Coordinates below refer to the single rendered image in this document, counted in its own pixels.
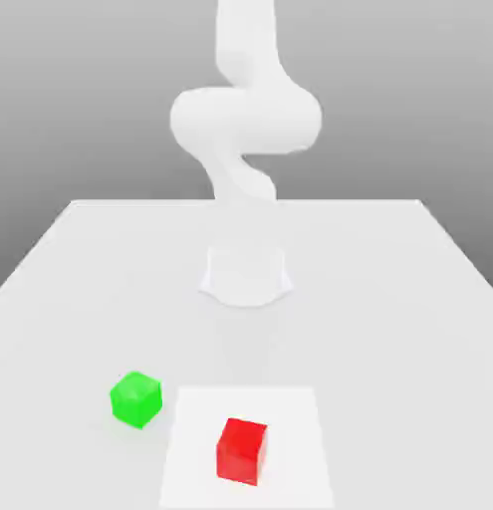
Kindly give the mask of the small green cube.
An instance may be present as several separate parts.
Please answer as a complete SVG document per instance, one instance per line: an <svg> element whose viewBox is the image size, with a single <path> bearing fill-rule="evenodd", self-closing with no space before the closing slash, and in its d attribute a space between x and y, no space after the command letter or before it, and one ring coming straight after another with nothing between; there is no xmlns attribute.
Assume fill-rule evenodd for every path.
<svg viewBox="0 0 493 510"><path fill-rule="evenodd" d="M116 419L143 429L162 409L161 381L141 372L129 372L114 385L110 397Z"/></svg>

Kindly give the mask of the small red cube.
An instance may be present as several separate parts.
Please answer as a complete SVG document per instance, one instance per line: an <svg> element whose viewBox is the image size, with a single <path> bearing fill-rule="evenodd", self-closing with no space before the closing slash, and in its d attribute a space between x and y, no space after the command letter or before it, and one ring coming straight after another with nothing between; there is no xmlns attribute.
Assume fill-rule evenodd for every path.
<svg viewBox="0 0 493 510"><path fill-rule="evenodd" d="M216 475L257 486L267 451L268 425L229 417L216 444Z"/></svg>

